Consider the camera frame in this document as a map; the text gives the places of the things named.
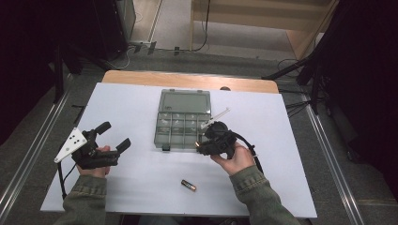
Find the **battery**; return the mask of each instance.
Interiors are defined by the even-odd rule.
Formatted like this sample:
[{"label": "battery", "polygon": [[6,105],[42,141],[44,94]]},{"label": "battery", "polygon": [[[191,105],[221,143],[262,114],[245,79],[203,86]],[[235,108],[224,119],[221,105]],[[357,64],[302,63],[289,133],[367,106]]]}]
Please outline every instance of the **battery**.
[{"label": "battery", "polygon": [[191,184],[190,182],[188,182],[186,180],[182,180],[181,181],[181,185],[189,188],[191,191],[195,191],[196,190],[196,186],[194,186],[193,184]]}]

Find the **olive jacket sleeve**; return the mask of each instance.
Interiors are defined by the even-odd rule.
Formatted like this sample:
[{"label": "olive jacket sleeve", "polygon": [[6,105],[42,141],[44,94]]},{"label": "olive jacket sleeve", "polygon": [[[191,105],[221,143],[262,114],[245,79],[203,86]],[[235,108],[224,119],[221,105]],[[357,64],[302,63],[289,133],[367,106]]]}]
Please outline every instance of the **olive jacket sleeve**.
[{"label": "olive jacket sleeve", "polygon": [[237,199],[245,203],[251,225],[298,224],[299,221],[282,206],[278,194],[256,166],[230,176]]}]

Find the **metal rail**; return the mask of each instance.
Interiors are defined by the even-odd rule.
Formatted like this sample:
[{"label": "metal rail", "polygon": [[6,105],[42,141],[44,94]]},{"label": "metal rail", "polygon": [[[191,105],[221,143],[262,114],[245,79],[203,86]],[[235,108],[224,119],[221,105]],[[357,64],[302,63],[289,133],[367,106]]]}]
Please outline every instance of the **metal rail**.
[{"label": "metal rail", "polygon": [[29,173],[32,171],[32,168],[35,165],[36,160],[38,159],[38,155],[40,154],[43,145],[46,143],[46,140],[54,127],[56,119],[64,108],[65,102],[69,97],[69,91],[72,82],[73,77],[71,74],[69,74],[67,77],[68,88],[65,94],[61,97],[59,102],[57,104],[54,104],[50,109],[46,119],[44,120],[43,125],[36,135],[35,140],[33,140],[32,144],[29,147],[29,150],[23,158],[20,167],[18,168],[17,172],[15,172],[6,190],[3,192],[0,199],[0,225],[5,223],[8,213],[12,208],[12,205],[17,200],[17,197],[20,194]]}]

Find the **person's left hand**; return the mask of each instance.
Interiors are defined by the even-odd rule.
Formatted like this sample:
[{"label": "person's left hand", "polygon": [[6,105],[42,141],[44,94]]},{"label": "person's left hand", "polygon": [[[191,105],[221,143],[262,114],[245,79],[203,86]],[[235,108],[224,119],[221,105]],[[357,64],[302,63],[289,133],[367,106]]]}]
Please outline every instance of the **person's left hand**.
[{"label": "person's left hand", "polygon": [[[108,145],[105,145],[103,148],[97,148],[97,150],[100,150],[101,152],[107,152],[111,151],[111,147]],[[94,177],[98,178],[105,178],[105,175],[109,173],[111,170],[111,167],[101,167],[101,168],[96,168],[92,170],[83,170],[79,165],[77,166],[77,169],[79,170],[80,175],[91,175]]]}]

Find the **black cable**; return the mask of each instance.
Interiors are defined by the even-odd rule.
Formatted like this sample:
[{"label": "black cable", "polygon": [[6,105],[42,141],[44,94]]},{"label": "black cable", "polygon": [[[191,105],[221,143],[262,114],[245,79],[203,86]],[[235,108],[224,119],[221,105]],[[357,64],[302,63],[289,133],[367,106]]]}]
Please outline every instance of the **black cable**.
[{"label": "black cable", "polygon": [[307,107],[307,105],[308,105],[308,104],[305,104],[305,105],[302,106],[301,109],[299,109],[297,112],[295,112],[295,113],[289,115],[289,118],[291,118],[293,115],[295,115],[295,114],[297,114],[297,113],[300,113],[302,110],[304,110],[304,109]]},{"label": "black cable", "polygon": [[58,162],[57,166],[58,166],[59,183],[61,185],[61,191],[62,191],[62,199],[64,200],[65,198],[67,198],[67,192],[65,191],[65,180],[62,175],[61,162]]},{"label": "black cable", "polygon": [[306,94],[305,92],[302,92],[302,91],[291,91],[291,90],[286,90],[286,89],[281,89],[281,88],[278,88],[278,90],[281,93]]},{"label": "black cable", "polygon": [[76,163],[73,165],[72,169],[70,169],[68,174],[64,177],[64,184],[65,184],[65,181],[67,180],[68,176],[70,175],[70,173],[72,173],[73,169],[75,169],[75,167],[76,167]]},{"label": "black cable", "polygon": [[[296,62],[299,61],[299,60],[297,60],[297,59],[284,59],[284,60],[282,60],[282,61],[280,61],[280,62],[278,63],[278,65],[277,65],[278,71],[281,71],[281,68],[280,68],[281,63],[284,62],[284,61],[288,61],[288,60],[294,60],[294,61],[296,61]],[[291,75],[285,74],[285,76],[286,76],[286,77],[289,77],[289,78],[295,78],[295,77],[297,77],[298,75],[296,75],[296,76],[291,76]]]},{"label": "black cable", "polygon": [[202,46],[199,47],[198,49],[194,49],[194,50],[171,50],[171,49],[157,49],[154,48],[153,50],[155,51],[167,51],[167,52],[174,52],[174,53],[195,53],[195,52],[199,52],[200,50],[202,50],[202,48],[206,45],[207,43],[207,24],[208,24],[208,14],[210,12],[210,0],[208,0],[208,4],[207,4],[207,15],[206,15],[206,25],[205,25],[205,41],[203,42]]},{"label": "black cable", "polygon": [[262,174],[264,174],[264,172],[263,172],[263,167],[261,166],[261,163],[260,163],[260,160],[258,160],[258,157],[257,157],[257,154],[255,153],[255,151],[254,151],[254,145],[251,145],[248,141],[246,141],[246,139],[244,139],[242,136],[240,136],[239,134],[237,134],[237,133],[235,133],[235,132],[233,132],[233,131],[230,131],[233,135],[235,135],[235,137],[237,137],[238,139],[240,139],[240,140],[242,140],[247,146],[248,146],[248,148],[249,148],[249,150],[251,151],[251,153],[252,153],[252,156],[253,156],[253,158],[254,158],[254,162],[255,162],[255,165],[257,166],[257,169],[262,173]]}]

